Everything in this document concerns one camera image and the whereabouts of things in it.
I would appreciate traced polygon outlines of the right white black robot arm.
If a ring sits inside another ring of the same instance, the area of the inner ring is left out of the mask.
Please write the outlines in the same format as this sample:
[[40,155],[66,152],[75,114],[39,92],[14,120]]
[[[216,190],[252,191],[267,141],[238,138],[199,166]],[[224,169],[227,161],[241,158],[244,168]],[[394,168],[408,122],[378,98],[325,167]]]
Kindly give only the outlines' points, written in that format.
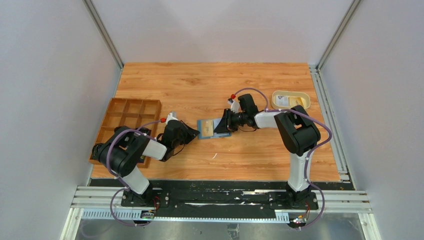
[[311,193],[309,182],[311,151],[321,139],[320,131],[305,109],[301,105],[296,105],[286,110],[260,111],[251,94],[239,97],[232,95],[228,101],[231,107],[224,110],[220,122],[214,127],[214,132],[233,133],[244,125],[254,130],[278,129],[283,145],[290,153],[289,179],[286,194],[282,199],[291,205],[304,202]]

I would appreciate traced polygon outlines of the gold VIP card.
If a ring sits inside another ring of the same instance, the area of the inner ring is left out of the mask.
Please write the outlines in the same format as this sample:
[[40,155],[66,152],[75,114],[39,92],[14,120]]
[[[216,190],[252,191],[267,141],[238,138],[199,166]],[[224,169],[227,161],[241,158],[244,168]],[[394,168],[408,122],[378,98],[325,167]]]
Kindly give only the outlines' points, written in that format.
[[298,105],[302,106],[303,108],[305,107],[304,101],[301,97],[289,96],[288,102],[289,102],[290,108],[293,108],[293,107],[298,106]]

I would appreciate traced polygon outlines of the blue card holder wallet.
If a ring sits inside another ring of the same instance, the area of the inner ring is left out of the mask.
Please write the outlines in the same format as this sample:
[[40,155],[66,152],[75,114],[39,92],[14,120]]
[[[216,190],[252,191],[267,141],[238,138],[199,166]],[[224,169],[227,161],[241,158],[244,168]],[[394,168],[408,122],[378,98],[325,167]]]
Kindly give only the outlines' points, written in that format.
[[230,137],[231,133],[216,133],[214,132],[215,128],[220,122],[220,118],[215,119],[200,119],[197,121],[197,130],[199,131],[198,139],[217,139],[217,138],[226,138]]

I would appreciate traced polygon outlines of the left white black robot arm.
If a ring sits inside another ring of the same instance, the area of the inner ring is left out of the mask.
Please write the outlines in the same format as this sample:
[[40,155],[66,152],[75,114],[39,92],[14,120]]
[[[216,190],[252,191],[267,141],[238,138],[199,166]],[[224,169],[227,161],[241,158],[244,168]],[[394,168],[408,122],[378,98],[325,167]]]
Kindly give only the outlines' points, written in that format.
[[150,181],[138,168],[141,158],[166,162],[177,154],[177,147],[188,145],[200,134],[178,119],[161,118],[151,123],[165,123],[164,132],[158,137],[151,136],[146,129],[149,122],[139,128],[119,126],[112,137],[104,143],[95,144],[91,151],[91,157],[123,183],[126,191],[132,191],[141,199],[150,199],[152,192]]

